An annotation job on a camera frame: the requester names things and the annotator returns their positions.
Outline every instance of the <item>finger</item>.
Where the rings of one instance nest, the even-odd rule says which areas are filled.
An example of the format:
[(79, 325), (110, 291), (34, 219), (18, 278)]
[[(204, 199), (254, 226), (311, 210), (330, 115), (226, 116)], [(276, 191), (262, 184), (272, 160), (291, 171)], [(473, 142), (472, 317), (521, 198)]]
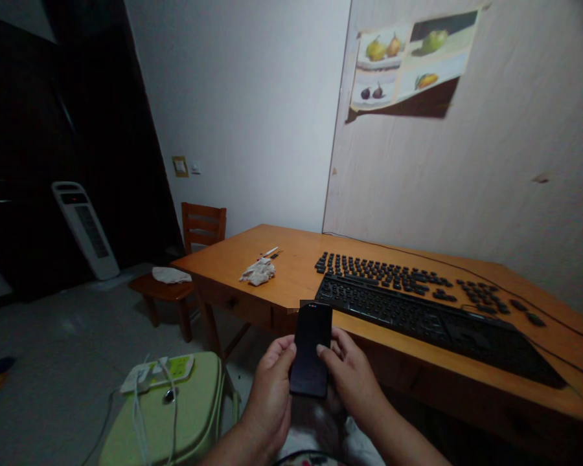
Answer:
[(259, 365), (264, 369), (270, 369), (272, 366), (274, 366), (280, 355), (283, 354), (283, 351), (288, 349), (293, 343), (293, 339), (294, 335), (287, 335), (286, 337), (281, 337), (274, 340), (270, 346), (268, 346), (266, 354), (264, 354), (261, 358)]
[(339, 347), (339, 343), (337, 343), (337, 340), (330, 341), (330, 349), (334, 351), (334, 353), (339, 357), (339, 359), (343, 360), (343, 353), (341, 352), (341, 348)]
[(345, 366), (334, 351), (324, 345), (317, 345), (317, 356), (324, 361), (330, 373), (335, 377), (335, 380), (343, 377)]
[(290, 367), (292, 366), (294, 358), (296, 358), (296, 343), (291, 342), (288, 348), (283, 351), (283, 354), (279, 357), (278, 361), (274, 364), (272, 370), (276, 371), (277, 375), (281, 378), (286, 379), (289, 376)]
[(347, 353), (350, 350), (358, 348), (356, 343), (354, 343), (354, 340), (352, 340), (352, 337), (339, 327), (333, 326), (332, 336), (334, 337), (335, 340), (337, 340), (339, 347), (344, 353)]

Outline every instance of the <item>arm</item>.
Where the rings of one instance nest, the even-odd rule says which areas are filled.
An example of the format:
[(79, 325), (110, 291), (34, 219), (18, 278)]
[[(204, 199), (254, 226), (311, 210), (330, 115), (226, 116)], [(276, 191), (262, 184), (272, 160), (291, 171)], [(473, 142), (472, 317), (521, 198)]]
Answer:
[(333, 327), (332, 349), (317, 346), (345, 408), (388, 465), (449, 465), (437, 449), (391, 406), (367, 356), (350, 335)]
[(290, 367), (296, 356), (293, 335), (274, 340), (261, 358), (241, 420), (214, 446), (200, 465), (268, 464), (290, 430)]

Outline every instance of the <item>chair backrest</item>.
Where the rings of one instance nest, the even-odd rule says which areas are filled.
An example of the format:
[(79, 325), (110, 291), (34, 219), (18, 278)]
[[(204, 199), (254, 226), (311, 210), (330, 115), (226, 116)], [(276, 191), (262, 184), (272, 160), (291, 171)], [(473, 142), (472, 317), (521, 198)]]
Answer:
[(192, 254), (192, 243), (211, 246), (225, 239), (226, 208), (181, 203), (181, 216), (186, 254)]

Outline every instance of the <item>black phone case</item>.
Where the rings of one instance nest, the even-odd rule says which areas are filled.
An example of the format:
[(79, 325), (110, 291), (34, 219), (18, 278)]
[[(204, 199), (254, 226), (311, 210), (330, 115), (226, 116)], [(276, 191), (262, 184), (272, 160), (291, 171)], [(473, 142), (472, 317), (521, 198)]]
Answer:
[(330, 347), (332, 307), (316, 302), (303, 306), (298, 312), (294, 338), (297, 351), (290, 370), (290, 392), (325, 398), (328, 368), (317, 356), (315, 348), (318, 344)]

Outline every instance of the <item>wooden desk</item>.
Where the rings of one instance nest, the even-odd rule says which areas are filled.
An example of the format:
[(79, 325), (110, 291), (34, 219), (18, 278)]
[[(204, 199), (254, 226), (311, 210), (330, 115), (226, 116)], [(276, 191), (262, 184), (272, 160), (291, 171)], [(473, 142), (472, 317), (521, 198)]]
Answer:
[[(283, 251), (274, 260), (276, 277), (259, 287), (239, 282), (246, 267), (274, 246)], [(209, 344), (221, 355), (211, 306), (277, 335), (293, 333), (299, 301), (314, 299), (323, 278), (316, 273), (314, 265), (324, 251), (435, 271), (453, 283), (456, 279), (484, 281), (450, 265), (405, 252), (270, 225), (252, 228), (173, 265), (191, 273)], [(500, 264), (408, 251), (479, 273), (583, 332), (582, 315)], [(451, 288), (450, 293), (458, 298), (454, 307), (469, 304), (459, 287)], [(504, 302), (513, 298), (504, 291), (497, 294)], [(547, 327), (533, 326), (518, 311), (501, 318), (533, 341), (583, 368), (583, 338), (538, 314)], [(338, 311), (333, 314), (333, 324), (355, 336), (381, 383), (556, 459), (558, 455), (574, 455), (582, 448), (583, 374), (542, 350), (540, 353), (569, 383), (568, 387), (556, 390)]]

